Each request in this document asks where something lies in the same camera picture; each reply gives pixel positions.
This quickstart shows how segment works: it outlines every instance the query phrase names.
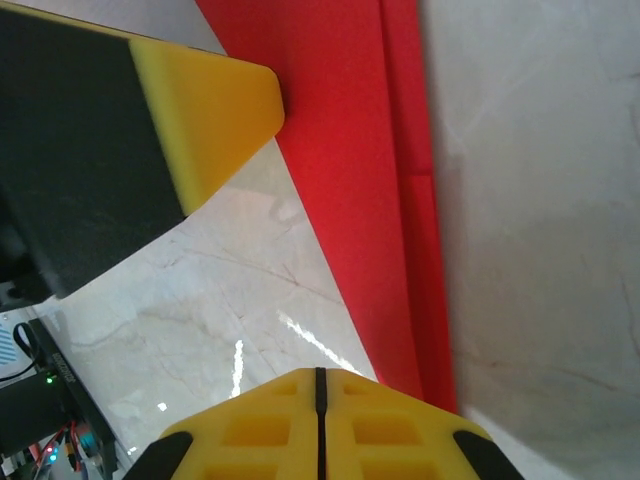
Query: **yellow foam block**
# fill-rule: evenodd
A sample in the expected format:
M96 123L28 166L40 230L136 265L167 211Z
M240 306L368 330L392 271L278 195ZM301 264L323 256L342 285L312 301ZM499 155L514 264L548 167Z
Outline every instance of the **yellow foam block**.
M331 480L477 480L453 433L478 425L344 370L327 374Z
M316 478L313 370L296 370L173 425L193 443L172 480Z
M199 208L282 127L269 68L135 37L130 48L186 214Z

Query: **red panel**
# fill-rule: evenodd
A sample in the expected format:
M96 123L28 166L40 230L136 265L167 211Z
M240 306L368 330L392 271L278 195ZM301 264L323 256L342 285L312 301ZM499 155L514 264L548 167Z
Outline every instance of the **red panel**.
M280 78L278 143L379 379L455 409L431 181L411 178L431 169L415 3L198 3L229 55Z

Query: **marble tile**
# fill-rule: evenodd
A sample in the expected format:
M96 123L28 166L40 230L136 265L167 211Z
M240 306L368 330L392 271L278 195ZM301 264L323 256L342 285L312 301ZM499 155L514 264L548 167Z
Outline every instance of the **marble tile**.
M612 80L640 75L640 4L629 0L587 0L600 61Z
M295 368L375 378L275 142L183 224L37 310L133 458Z
M617 2L497 3L525 24L498 11L471 20L472 1L424 12L463 411L526 478L633 478L640 84L614 70L640 54L603 63L595 25L613 28ZM481 41L452 50L462 25ZM505 37L501 64L492 46Z

